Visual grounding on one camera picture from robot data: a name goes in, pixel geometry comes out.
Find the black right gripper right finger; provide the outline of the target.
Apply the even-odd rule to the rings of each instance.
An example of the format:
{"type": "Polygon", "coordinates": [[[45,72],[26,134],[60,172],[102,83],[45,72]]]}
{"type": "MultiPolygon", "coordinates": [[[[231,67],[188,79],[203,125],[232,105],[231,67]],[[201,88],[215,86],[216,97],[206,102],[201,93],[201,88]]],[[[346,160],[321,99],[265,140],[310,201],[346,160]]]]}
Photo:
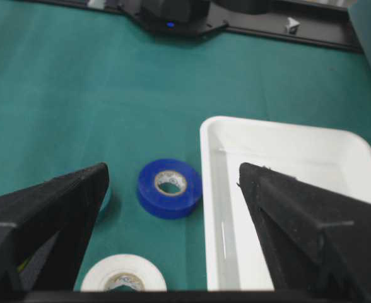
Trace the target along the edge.
{"type": "Polygon", "coordinates": [[[371,204],[251,163],[239,186],[276,289],[371,292],[371,204]]]}

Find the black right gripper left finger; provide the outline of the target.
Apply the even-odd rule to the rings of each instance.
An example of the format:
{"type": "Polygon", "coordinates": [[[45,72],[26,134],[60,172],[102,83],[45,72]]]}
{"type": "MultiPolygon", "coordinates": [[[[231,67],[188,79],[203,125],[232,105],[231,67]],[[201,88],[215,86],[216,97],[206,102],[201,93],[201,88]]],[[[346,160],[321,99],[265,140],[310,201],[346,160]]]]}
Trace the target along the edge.
{"type": "Polygon", "coordinates": [[[108,186],[101,162],[0,196],[0,292],[71,290],[108,186]]]}

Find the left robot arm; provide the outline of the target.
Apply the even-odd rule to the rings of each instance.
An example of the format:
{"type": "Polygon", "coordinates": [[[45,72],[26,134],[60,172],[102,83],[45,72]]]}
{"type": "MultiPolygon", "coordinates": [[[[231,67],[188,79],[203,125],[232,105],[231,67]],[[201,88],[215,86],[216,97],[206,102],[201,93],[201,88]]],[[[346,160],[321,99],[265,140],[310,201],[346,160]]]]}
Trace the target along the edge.
{"type": "Polygon", "coordinates": [[[198,37],[228,26],[211,1],[123,1],[121,10],[151,33],[198,37]]]}

